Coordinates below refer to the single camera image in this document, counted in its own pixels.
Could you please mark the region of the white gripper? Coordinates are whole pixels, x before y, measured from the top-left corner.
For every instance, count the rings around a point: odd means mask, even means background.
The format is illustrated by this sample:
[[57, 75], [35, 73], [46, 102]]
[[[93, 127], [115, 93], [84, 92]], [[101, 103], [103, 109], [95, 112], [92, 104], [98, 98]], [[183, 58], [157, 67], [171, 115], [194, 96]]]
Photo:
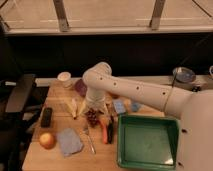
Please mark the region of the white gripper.
[[108, 108], [106, 106], [106, 103], [104, 100], [101, 101], [88, 101], [87, 99], [84, 99], [80, 108], [79, 108], [79, 114], [84, 115], [86, 114], [90, 109], [93, 109], [95, 111], [100, 111], [103, 114], [108, 115]]

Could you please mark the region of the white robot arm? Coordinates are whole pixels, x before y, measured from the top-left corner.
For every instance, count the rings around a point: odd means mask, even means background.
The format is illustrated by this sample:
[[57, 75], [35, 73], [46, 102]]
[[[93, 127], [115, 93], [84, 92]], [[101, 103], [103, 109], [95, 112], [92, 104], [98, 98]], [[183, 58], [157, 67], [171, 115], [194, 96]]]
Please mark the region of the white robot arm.
[[145, 104], [180, 120], [175, 171], [213, 171], [213, 90], [178, 87], [114, 77], [106, 62], [86, 70], [86, 103], [98, 103], [104, 91]]

